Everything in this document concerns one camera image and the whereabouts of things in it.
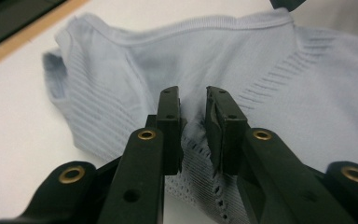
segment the white table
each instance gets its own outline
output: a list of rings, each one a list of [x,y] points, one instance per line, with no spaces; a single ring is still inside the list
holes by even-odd
[[[103,165],[73,146],[66,122],[46,94],[41,54],[57,46],[53,36],[69,18],[91,12],[111,25],[141,31],[193,17],[240,17],[269,9],[267,0],[94,0],[6,57],[0,62],[0,218],[19,215],[57,166],[68,161]],[[297,24],[358,35],[358,1],[309,0],[293,15]],[[168,195],[164,211],[164,223],[213,223]]]

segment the light blue fabric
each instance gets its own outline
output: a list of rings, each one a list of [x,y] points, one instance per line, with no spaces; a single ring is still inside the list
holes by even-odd
[[[296,27],[285,9],[208,17],[150,32],[85,15],[44,56],[51,101],[75,145],[106,161],[155,114],[159,92],[179,86],[184,171],[166,191],[219,223],[246,223],[235,177],[213,177],[203,119],[206,87],[231,93],[252,127],[271,129],[307,165],[358,162],[358,37]]]

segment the sweater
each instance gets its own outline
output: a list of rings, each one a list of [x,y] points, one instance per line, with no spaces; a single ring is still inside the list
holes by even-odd
[[[247,223],[236,176],[213,175],[205,128],[206,87],[230,92],[251,127],[277,133],[319,171],[358,163],[358,37],[297,27],[284,8],[212,16],[132,32],[86,14],[44,55],[48,95],[76,147],[105,161],[156,114],[159,92],[178,86],[183,171],[165,190],[218,223]]]

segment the gray cloth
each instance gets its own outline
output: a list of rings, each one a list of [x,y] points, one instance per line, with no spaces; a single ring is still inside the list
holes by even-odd
[[[159,92],[179,86],[183,172],[166,191],[218,223],[248,222],[235,176],[209,160],[206,87],[231,93],[251,127],[277,133],[307,165],[358,162],[358,37],[296,27],[285,9],[244,18],[215,16],[134,33],[85,15],[44,56],[51,101],[75,145],[106,161],[155,114]]]

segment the table surface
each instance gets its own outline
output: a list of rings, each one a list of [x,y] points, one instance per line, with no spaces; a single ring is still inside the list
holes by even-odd
[[[90,12],[110,25],[142,31],[199,16],[240,17],[270,9],[267,0],[93,0],[7,55],[0,61],[0,218],[19,215],[57,166],[68,161],[103,165],[99,158],[74,147],[69,128],[44,85],[41,54],[57,47],[54,35],[70,18]],[[296,24],[358,35],[358,1],[309,0],[292,15]],[[164,223],[213,221],[167,195]]]

